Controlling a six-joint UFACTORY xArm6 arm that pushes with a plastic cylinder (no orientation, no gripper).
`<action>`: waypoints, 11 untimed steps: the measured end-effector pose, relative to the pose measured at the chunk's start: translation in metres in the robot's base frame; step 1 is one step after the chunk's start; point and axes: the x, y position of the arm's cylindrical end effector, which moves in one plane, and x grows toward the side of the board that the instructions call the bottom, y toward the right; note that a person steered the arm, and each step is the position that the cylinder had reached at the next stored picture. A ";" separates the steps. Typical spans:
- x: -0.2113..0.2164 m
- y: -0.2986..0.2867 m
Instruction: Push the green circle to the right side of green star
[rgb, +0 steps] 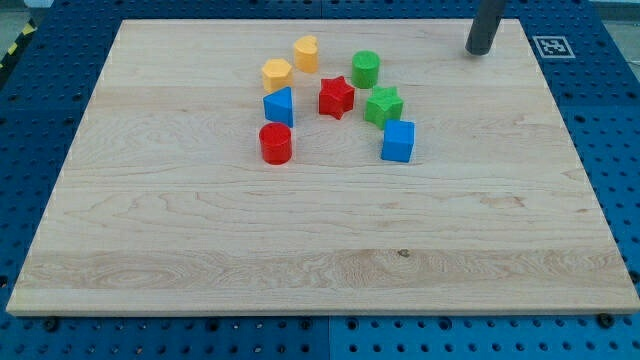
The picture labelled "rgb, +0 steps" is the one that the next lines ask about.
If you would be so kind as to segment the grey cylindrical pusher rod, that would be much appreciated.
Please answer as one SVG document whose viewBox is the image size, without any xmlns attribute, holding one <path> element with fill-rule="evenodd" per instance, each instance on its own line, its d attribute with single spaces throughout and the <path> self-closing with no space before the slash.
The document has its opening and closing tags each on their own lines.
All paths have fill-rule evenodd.
<svg viewBox="0 0 640 360">
<path fill-rule="evenodd" d="M 484 56 L 493 45 L 506 8 L 506 0 L 481 0 L 465 44 L 466 51 Z"/>
</svg>

